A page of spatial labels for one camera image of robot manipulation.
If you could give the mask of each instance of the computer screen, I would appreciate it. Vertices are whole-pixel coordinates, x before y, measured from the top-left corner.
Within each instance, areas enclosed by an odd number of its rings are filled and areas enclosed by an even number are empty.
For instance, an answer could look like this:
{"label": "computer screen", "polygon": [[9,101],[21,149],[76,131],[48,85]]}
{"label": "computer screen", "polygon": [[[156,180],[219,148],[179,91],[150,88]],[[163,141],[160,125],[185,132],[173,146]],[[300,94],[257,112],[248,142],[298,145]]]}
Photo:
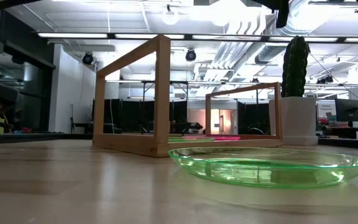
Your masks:
{"label": "computer screen", "polygon": [[358,100],[335,99],[336,121],[358,121]]}

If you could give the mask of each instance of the wooden rectangular frame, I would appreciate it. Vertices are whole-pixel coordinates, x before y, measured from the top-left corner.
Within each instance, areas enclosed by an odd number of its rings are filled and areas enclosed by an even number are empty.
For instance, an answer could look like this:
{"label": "wooden rectangular frame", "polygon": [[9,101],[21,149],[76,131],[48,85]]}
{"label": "wooden rectangular frame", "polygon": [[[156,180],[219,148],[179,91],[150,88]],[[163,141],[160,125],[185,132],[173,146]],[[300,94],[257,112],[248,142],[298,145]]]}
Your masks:
{"label": "wooden rectangular frame", "polygon": [[241,93],[245,91],[252,91],[252,90],[261,90],[265,88],[274,88],[274,109],[275,109],[275,122],[276,122],[276,135],[268,136],[268,135],[253,135],[253,134],[238,134],[238,135],[230,135],[230,136],[239,136],[240,139],[278,139],[280,141],[283,140],[282,135],[282,119],[281,119],[281,110],[280,110],[280,83],[264,83],[258,84],[254,86],[248,86],[243,88],[236,88],[233,90],[226,90],[226,91],[219,91],[215,93],[210,93],[205,96],[205,131],[208,136],[211,135],[211,97],[213,96],[221,96],[221,95],[228,95],[232,93]]}
{"label": "wooden rectangular frame", "polygon": [[[158,35],[140,45],[128,54],[105,66],[96,74],[96,94],[94,106],[93,146],[114,149],[135,154],[167,157],[168,151],[183,147],[219,147],[219,146],[248,146],[248,147],[277,147],[281,145],[280,138],[243,138],[240,141],[221,142],[175,142],[169,143],[169,87],[170,87],[170,46],[171,41],[164,35]],[[136,134],[104,134],[104,88],[105,77],[153,52],[157,53],[155,64],[155,105],[154,105],[154,135]],[[207,97],[211,109],[211,96]]]}

